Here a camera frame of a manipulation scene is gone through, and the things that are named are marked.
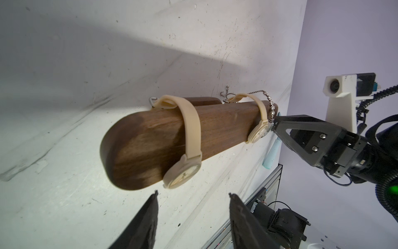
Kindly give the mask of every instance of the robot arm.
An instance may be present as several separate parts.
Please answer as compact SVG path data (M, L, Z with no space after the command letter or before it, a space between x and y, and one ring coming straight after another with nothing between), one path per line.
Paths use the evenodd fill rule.
M365 95L374 90L374 80L373 73L327 77L324 93L330 98L326 121L306 115L278 116L273 131L288 148L326 175L375 183L379 202L398 221L398 124L376 135L381 124L398 121L398 115L380 121L365 137L360 135L361 126L357 134L357 119L365 121L367 110L359 110L363 117L357 115L355 101L373 99Z

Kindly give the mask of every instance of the green light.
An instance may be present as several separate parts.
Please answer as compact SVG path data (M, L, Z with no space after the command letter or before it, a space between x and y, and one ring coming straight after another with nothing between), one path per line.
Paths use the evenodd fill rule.
M390 194L396 194L396 195L398 195L398 186L391 186L391 187L389 187L389 188L388 188L388 192L389 192Z

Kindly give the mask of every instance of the watch face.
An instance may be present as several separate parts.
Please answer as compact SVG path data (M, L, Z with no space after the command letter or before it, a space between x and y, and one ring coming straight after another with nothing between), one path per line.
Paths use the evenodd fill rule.
M259 130L259 132L254 136L253 143L257 142L263 135L267 132L267 128L263 128Z
M170 183L170 188L172 188L174 185L181 185L184 182L188 181L191 177L194 176L200 169L200 165L193 165L184 172L182 172L179 176L177 176L171 183Z

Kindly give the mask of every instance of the metal chain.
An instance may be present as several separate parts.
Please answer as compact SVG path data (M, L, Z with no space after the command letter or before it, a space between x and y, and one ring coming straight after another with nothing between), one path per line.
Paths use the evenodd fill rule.
M228 102L228 101L227 101L228 95L230 95L230 94L231 94L231 95L236 95L236 94L234 94L234 93L232 93L232 92L228 93L228 90L229 90L229 86L226 86L226 93L225 93L225 95L224 95L224 92L220 92L220 95L223 96L223 97L225 97L224 102ZM254 92L249 92L248 94L254 94L254 93L257 93L257 92L262 92L262 93L267 97L267 99L268 99L268 101L269 101L269 104L271 105L271 118L268 119L268 120L269 120L269 125L270 125L270 127L272 127L272 126L273 126L274 119L275 119L275 106L274 106L274 102L272 101L272 98L269 96L268 92L266 92L266 91L264 91L264 90L258 90L258 91L254 91Z

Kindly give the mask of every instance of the wire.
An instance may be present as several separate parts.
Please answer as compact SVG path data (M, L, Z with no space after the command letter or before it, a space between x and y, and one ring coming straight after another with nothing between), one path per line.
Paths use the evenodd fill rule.
M338 182L336 182L335 180L333 180L333 179L328 175L328 173L326 172L326 169L325 169L325 168L324 168L324 173L325 173L325 175L326 175L330 180L332 180L332 182L336 183L337 185L340 185L340 186L343 186L343 187L347 187L347 186L351 185L351 183L352 183L352 179L351 179L351 177L350 177L347 173L344 173L344 174L349 178L349 183L347 183L347 184L341 184L341 183L338 183Z
M358 127L357 127L357 134L358 134L358 135L361 135L362 132L366 129L366 127L368 127L368 125L365 124L365 122L360 123L360 124L358 125Z
M271 202L270 204L267 205L267 207L269 207L271 204L273 204L275 202L280 202L280 201L276 200L274 202ZM280 202L280 203L285 204L290 210L292 210L286 203L284 203L284 202Z
M384 97L393 95L395 93L398 93L398 85L396 86L392 86L390 88L387 88L383 91L380 91L376 94L373 95L373 99L370 100L364 100L359 104L359 107L357 108L357 122L360 120L361 117L361 113L367 113L368 110L366 109L366 107L368 107L371 103L374 103Z

